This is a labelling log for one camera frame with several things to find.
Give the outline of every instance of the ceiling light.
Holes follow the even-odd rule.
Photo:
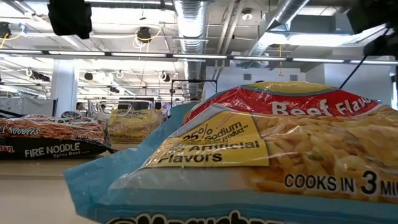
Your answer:
[[[289,37],[290,45],[337,47],[349,43],[350,35],[338,34],[295,34]]]
[[[7,86],[37,86],[34,83],[2,83],[2,85],[7,85]]]
[[[252,18],[253,18],[253,15],[252,15],[252,14],[244,14],[244,15],[242,16],[242,19],[245,20],[245,21],[251,20]]]
[[[103,3],[142,3],[137,0],[86,0],[86,2],[103,2]],[[160,4],[160,1],[145,1],[145,4]],[[165,5],[172,6],[173,3],[165,2]]]
[[[11,49],[0,49],[0,53],[5,54],[43,54],[41,50],[11,50]]]
[[[53,55],[90,55],[90,56],[104,56],[104,52],[74,52],[74,51],[49,51]]]
[[[92,81],[92,79],[93,79],[93,74],[91,72],[86,72],[85,80]]]
[[[359,64],[361,63],[360,60],[352,60],[349,63],[353,63],[353,64]],[[363,62],[363,65],[398,65],[397,61],[370,61],[370,60],[365,60]]]
[[[252,57],[252,56],[234,56],[235,60],[262,60],[262,61],[286,61],[286,58],[279,57]]]
[[[166,57],[166,54],[148,54],[148,53],[112,53],[113,56],[119,57]]]
[[[161,80],[163,80],[164,82],[169,82],[170,81],[170,75],[167,72],[165,72],[165,71],[163,71],[162,73],[159,74],[159,78]]]
[[[294,62],[320,62],[320,63],[343,63],[339,59],[317,59],[317,58],[293,58]]]
[[[253,15],[251,14],[251,11],[252,11],[252,8],[249,8],[249,7],[244,8],[242,10],[242,14],[243,14],[242,19],[244,21],[248,21],[248,20],[251,20],[253,18]]]
[[[198,59],[226,59],[224,55],[193,55],[193,54],[173,54],[175,58],[198,58]]]

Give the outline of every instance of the maruchan package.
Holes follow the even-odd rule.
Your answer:
[[[66,171],[77,212],[112,224],[398,222],[395,110],[265,82],[218,93],[181,123],[149,137],[159,144]]]
[[[111,142],[140,143],[164,119],[155,109],[114,110],[108,120],[109,139]]]
[[[105,124],[95,119],[45,115],[0,119],[0,159],[86,157],[108,148]]]

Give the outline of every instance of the wall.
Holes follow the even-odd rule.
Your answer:
[[[340,87],[356,65],[325,64],[325,84]],[[362,65],[343,90],[391,105],[390,66]]]
[[[218,79],[218,91],[229,90],[238,85],[250,84],[258,80],[287,82],[290,81],[290,75],[298,75],[299,81],[305,81],[305,74],[299,68],[283,68],[282,72],[284,74],[283,77],[279,76],[280,69],[278,68],[270,71],[266,68],[249,68],[244,70],[236,67],[225,67]],[[214,67],[206,67],[206,79],[211,80],[213,73]],[[243,80],[243,74],[245,73],[251,74],[251,80]],[[215,94],[215,87],[211,83],[206,83],[204,91],[204,97],[209,98]]]
[[[305,81],[325,84],[325,65],[321,64],[305,73]]]

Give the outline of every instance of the noodle image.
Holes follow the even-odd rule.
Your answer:
[[[252,118],[270,157],[269,167],[243,169],[242,175],[252,188],[398,202],[395,111],[357,118],[265,114],[252,114]],[[377,176],[374,189],[373,180],[364,177],[366,172],[369,177]]]

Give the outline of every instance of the fluorescent light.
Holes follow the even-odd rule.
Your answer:
[[[339,34],[295,34],[289,37],[290,45],[337,47],[350,42],[353,37]]]
[[[94,56],[104,56],[104,52],[73,52],[73,51],[49,51],[50,54],[59,55],[94,55]]]
[[[225,55],[192,55],[192,54],[173,54],[175,58],[196,58],[196,59],[226,59]]]
[[[359,64],[361,63],[360,60],[352,60],[350,63]],[[377,61],[377,60],[365,60],[363,65],[398,65],[397,61]]]
[[[293,58],[294,62],[321,62],[321,63],[343,63],[339,59],[317,59],[317,58]]]
[[[235,60],[262,60],[262,61],[286,61],[286,58],[278,57],[252,57],[252,56],[234,56]]]
[[[6,86],[36,86],[34,83],[2,83]]]
[[[143,3],[135,0],[86,0],[86,2],[103,2],[103,3]],[[160,1],[145,1],[143,4],[160,4]],[[171,2],[165,2],[165,5],[172,6]]]
[[[119,57],[166,57],[166,54],[148,54],[148,53],[112,53],[113,56]]]
[[[43,54],[41,50],[12,50],[12,49],[0,49],[0,53],[6,54]]]

